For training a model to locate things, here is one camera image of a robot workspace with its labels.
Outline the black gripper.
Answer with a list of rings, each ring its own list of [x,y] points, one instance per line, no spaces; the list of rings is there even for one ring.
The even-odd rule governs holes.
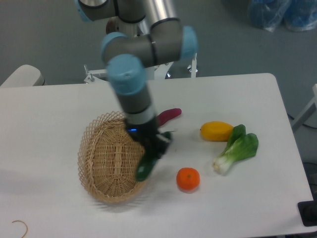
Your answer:
[[[145,148],[146,161],[160,159],[173,141],[171,132],[159,134],[157,117],[153,116],[143,124],[133,124],[124,119],[124,126],[128,135]]]

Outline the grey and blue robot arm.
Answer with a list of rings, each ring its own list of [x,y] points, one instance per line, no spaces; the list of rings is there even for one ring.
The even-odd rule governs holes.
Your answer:
[[[147,156],[159,159],[171,139],[158,130],[146,69],[194,57],[198,52],[195,30],[181,24],[171,0],[77,0],[75,4],[85,21],[117,17],[130,26],[141,22],[148,26],[148,33],[140,36],[129,36],[122,28],[108,33],[101,57],[129,135],[141,143]]]

